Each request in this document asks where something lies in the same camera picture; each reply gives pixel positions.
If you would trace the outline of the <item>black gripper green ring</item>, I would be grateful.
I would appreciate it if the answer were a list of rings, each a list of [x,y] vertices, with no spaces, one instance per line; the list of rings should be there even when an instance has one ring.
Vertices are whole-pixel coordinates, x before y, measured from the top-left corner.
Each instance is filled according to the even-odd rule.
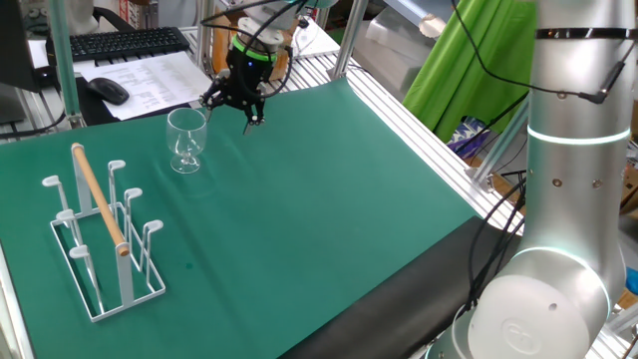
[[[247,136],[253,127],[265,122],[265,99],[259,85],[269,79],[277,55],[272,52],[255,52],[252,48],[246,52],[245,45],[239,35],[233,36],[226,56],[229,75],[215,77],[199,97],[199,103],[205,108],[204,117],[207,122],[210,121],[213,110],[223,105],[243,111],[246,116],[243,134]]]

